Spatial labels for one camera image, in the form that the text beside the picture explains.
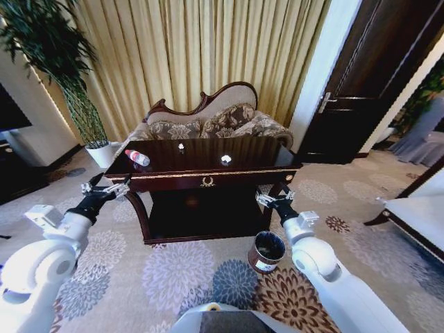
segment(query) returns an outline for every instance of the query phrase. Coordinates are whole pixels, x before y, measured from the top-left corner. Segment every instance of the wooden table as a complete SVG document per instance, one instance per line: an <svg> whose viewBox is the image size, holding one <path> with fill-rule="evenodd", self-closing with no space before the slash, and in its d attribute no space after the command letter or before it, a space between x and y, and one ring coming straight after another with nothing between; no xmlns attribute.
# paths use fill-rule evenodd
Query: wooden table
<svg viewBox="0 0 444 333"><path fill-rule="evenodd" d="M277 195L301 167L272 137L133 141L126 149L149 156L151 163L140 166L122 152L105 177L118 183L133 175L126 198L136 210L145 244L268 230L271 209L260 210L256 186L274 184L270 195ZM224 155L232 159L228 165L221 161ZM149 217L137 194L145 191L153 199Z"/></svg>

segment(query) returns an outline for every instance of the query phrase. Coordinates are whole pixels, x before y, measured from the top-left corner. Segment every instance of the carpet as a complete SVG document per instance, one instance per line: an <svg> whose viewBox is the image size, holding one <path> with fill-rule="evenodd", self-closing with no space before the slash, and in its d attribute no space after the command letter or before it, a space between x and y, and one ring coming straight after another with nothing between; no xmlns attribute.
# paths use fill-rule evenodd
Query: carpet
<svg viewBox="0 0 444 333"><path fill-rule="evenodd" d="M316 236L362 278L411 332L442 332L444 271L434 258L394 225L365 227L382 204L426 168L371 151L347 165L310 164L291 183L298 211L321 217ZM22 246L42 238L22 214L38 203L60 211L82 198L80 184L99 172L91 157L77 153L56 171L48 187L0 207L0 264ZM148 211L149 194L142 194ZM231 213L226 207L227 219ZM273 213L272 231L283 236ZM89 247L55 302L52 332L168 332L190 307L217 301L256 309L303 332L338 332L291 254L270 275L256 273L247 253L253 237L145 246L136 214L122 198L107 203L90 230Z"/></svg>

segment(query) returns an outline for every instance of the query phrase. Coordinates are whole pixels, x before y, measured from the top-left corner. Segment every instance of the plastic bottle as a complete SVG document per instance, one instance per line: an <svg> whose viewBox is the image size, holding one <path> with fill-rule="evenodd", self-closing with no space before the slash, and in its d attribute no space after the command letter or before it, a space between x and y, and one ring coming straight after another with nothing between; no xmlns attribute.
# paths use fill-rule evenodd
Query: plastic bottle
<svg viewBox="0 0 444 333"><path fill-rule="evenodd" d="M139 153L138 151L130 151L125 150L125 154L134 162L146 167L148 164L150 164L150 159L148 156L145 156L144 154Z"/></svg>

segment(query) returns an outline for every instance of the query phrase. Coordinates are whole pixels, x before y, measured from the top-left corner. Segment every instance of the table drawer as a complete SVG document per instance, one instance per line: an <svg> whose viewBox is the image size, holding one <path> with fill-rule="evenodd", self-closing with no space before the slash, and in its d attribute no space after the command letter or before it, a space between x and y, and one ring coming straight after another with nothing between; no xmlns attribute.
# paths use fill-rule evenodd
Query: table drawer
<svg viewBox="0 0 444 333"><path fill-rule="evenodd" d="M250 171L236 173L202 173L167 176L133 176L132 191L163 191L172 189L195 189L236 185L265 185L291 182L295 171Z"/></svg>

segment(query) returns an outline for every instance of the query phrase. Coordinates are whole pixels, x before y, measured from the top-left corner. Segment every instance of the door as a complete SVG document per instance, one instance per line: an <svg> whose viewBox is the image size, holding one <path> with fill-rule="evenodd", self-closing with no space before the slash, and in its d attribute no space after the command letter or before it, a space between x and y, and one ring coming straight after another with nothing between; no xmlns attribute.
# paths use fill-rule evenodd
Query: door
<svg viewBox="0 0 444 333"><path fill-rule="evenodd" d="M363 0L302 141L304 162L349 163L443 32L444 0Z"/></svg>

